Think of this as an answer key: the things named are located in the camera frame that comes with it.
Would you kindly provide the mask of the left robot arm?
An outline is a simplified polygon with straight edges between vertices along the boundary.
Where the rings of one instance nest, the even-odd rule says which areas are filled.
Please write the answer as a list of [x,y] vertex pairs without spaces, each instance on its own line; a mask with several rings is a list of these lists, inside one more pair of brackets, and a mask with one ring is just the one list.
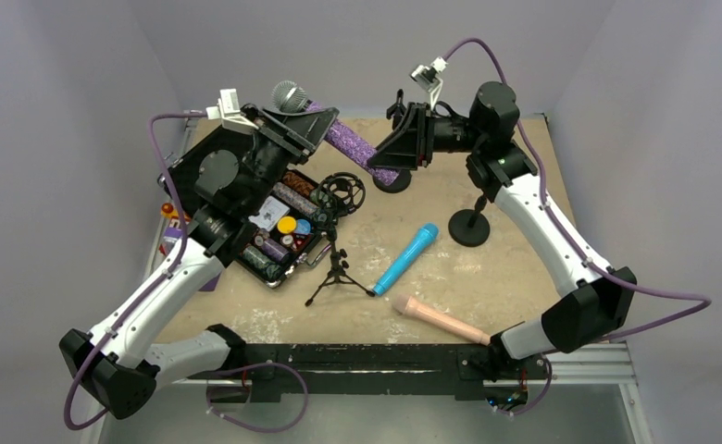
[[167,170],[167,192],[190,218],[186,236],[117,310],[60,340],[75,388],[125,419],[159,387],[241,361],[243,340],[221,325],[178,343],[156,339],[199,289],[242,255],[257,230],[253,217],[276,183],[308,161],[338,114],[333,107],[285,114],[246,105],[250,132],[218,128]]

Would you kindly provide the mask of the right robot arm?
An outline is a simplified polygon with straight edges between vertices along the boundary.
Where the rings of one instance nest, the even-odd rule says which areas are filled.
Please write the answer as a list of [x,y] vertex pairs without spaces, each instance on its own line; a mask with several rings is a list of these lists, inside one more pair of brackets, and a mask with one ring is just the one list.
[[520,112],[514,91],[499,81],[479,86],[468,116],[398,92],[386,111],[392,133],[372,167],[415,170],[434,153],[465,153],[473,184],[520,229],[545,265],[560,297],[539,317],[495,334],[488,346],[498,366],[543,352],[572,352],[622,327],[636,278],[615,268],[578,234],[545,189],[545,171],[514,140]]

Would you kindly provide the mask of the black tripod shock-mount stand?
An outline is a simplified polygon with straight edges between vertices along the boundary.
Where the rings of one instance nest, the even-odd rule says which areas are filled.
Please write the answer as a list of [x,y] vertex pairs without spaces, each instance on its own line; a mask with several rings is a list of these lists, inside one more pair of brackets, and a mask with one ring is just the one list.
[[349,172],[338,172],[325,177],[316,188],[317,206],[323,220],[316,220],[316,229],[324,234],[329,242],[330,269],[325,279],[305,301],[305,307],[314,302],[317,295],[332,285],[353,285],[363,290],[369,297],[375,292],[359,283],[347,274],[349,264],[346,261],[348,254],[345,249],[338,248],[337,227],[341,218],[356,212],[366,199],[366,187],[363,181]]

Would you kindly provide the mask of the purple glitter microphone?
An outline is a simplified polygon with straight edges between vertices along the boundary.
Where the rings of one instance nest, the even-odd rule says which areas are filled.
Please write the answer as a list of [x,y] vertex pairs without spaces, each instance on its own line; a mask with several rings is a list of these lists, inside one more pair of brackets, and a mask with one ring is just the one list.
[[[274,107],[283,113],[295,114],[323,109],[320,104],[309,99],[305,90],[292,80],[278,83],[271,96]],[[394,181],[397,170],[369,166],[367,161],[375,153],[375,148],[341,121],[335,121],[324,140],[366,170],[373,179],[379,179],[386,184]]]

